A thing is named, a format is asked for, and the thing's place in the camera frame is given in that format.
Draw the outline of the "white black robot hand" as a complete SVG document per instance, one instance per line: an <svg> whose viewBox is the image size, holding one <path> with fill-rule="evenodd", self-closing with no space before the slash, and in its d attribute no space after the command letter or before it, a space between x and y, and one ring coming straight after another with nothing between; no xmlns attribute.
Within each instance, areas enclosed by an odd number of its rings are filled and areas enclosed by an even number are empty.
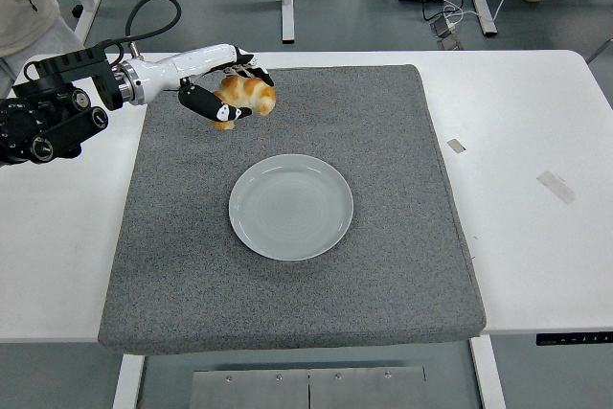
<svg viewBox="0 0 613 409"><path fill-rule="evenodd" d="M218 44L157 62L131 59L124 64L135 105L147 104L164 90L177 92L191 111L230 129L252 114L268 115L276 104L274 82L254 55Z"/></svg>

